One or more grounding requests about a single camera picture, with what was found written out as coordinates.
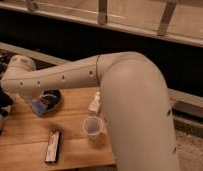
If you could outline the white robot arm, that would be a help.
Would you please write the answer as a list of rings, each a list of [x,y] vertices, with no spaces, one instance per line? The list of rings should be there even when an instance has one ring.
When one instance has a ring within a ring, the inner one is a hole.
[[[34,99],[45,90],[100,88],[118,171],[180,171],[171,101],[159,68],[137,52],[95,55],[38,70],[15,55],[1,87]]]

